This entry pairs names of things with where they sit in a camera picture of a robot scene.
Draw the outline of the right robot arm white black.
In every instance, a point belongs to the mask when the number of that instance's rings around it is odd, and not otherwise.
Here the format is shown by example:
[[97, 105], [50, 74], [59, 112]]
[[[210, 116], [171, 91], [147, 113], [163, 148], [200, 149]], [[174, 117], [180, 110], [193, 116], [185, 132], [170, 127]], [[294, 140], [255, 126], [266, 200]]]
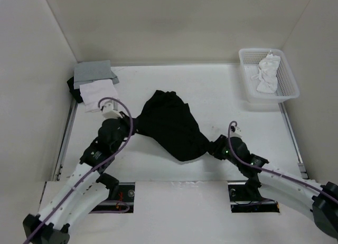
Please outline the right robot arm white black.
[[247, 178], [245, 193], [248, 198], [275, 200], [308, 217], [326, 235], [337, 238], [336, 184], [319, 184], [276, 168], [265, 168], [268, 160], [249, 152], [239, 137], [220, 135], [210, 143], [208, 152], [217, 159], [228, 160]]

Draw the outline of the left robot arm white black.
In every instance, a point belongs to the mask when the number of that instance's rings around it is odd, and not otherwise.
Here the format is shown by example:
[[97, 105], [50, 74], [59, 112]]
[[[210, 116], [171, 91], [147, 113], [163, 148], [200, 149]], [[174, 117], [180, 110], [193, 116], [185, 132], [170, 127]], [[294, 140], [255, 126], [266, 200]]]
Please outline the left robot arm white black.
[[118, 196], [118, 180], [105, 172], [133, 134], [133, 119], [120, 112], [106, 119], [59, 193], [23, 220], [25, 243], [68, 243], [75, 226], [99, 203]]

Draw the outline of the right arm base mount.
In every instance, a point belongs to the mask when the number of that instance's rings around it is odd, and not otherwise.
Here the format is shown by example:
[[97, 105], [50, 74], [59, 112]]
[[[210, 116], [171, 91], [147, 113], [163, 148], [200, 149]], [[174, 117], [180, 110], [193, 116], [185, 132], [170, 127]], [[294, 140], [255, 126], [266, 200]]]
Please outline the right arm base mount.
[[279, 213], [279, 204], [263, 198], [258, 191], [252, 191], [245, 182], [228, 183], [230, 210], [232, 213]]

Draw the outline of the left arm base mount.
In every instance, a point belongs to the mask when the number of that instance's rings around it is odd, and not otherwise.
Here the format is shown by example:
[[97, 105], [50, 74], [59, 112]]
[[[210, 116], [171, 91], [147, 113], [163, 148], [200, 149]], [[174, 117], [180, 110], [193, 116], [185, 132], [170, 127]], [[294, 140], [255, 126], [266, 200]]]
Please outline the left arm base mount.
[[91, 213], [133, 213], [135, 187], [135, 183], [120, 183], [113, 191], [109, 192], [108, 198], [100, 202]]

